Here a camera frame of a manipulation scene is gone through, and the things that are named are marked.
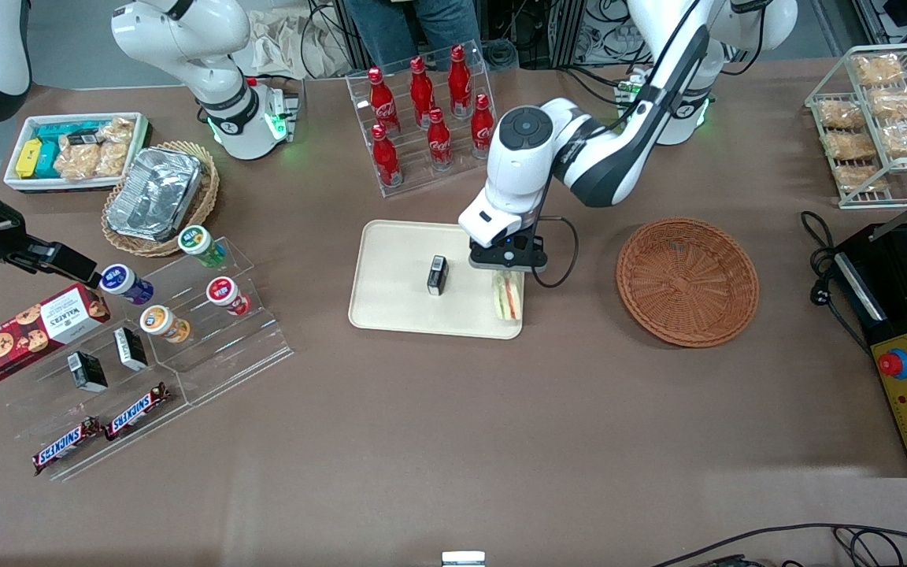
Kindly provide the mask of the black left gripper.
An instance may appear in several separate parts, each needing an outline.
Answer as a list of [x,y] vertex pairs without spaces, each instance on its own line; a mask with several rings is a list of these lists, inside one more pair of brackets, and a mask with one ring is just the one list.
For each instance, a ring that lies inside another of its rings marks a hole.
[[544,239],[535,231],[518,231],[502,235],[489,247],[474,240],[469,242],[469,264],[476,269],[494,272],[543,272],[548,255]]

